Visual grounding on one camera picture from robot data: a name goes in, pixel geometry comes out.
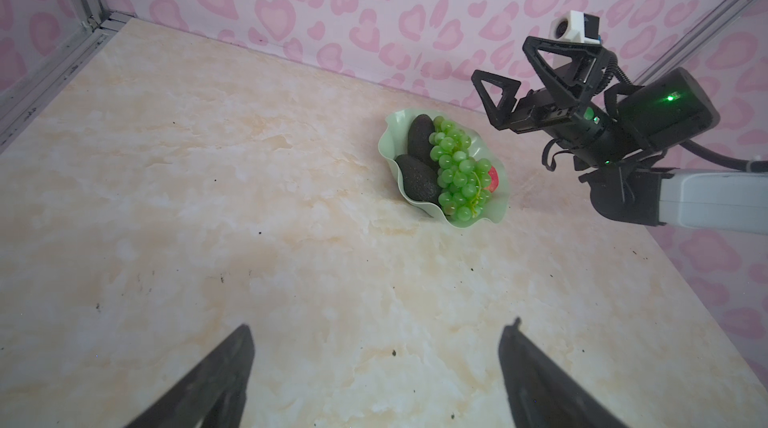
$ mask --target dark avocado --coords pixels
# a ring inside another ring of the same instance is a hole
[[[414,201],[428,201],[437,204],[442,188],[437,184],[437,173],[410,154],[395,158],[402,172],[402,188]]]
[[[434,132],[435,124],[432,118],[427,115],[418,115],[408,129],[408,154],[437,171],[438,164],[429,157],[429,151],[432,150],[429,135]]]

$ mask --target marble table surface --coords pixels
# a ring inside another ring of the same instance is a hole
[[[460,231],[399,195],[384,118],[477,130],[513,186]],[[242,323],[242,426],[513,426],[522,331],[629,426],[764,426],[768,394],[641,226],[545,137],[132,20],[0,155],[0,419],[122,426]]]

